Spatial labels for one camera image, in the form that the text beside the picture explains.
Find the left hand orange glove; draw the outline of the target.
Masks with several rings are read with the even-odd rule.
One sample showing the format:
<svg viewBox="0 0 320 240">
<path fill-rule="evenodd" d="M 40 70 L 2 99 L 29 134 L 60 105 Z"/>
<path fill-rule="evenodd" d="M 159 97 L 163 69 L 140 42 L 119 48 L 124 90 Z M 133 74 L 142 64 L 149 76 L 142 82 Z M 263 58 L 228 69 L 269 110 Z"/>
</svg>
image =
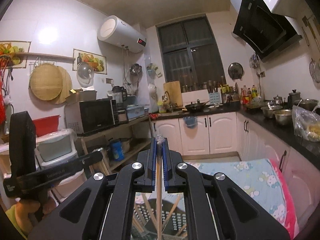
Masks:
<svg viewBox="0 0 320 240">
<path fill-rule="evenodd" d="M 46 216 L 56 208 L 56 202 L 52 198 L 49 198 L 48 201 L 41 206 L 41 203 L 36 200 L 21 199 L 5 212 L 15 229 L 24 239 L 27 239 L 34 227 L 29 215 L 34 214 L 40 207 L 42 207 L 42 212 L 44 216 Z"/>
</svg>

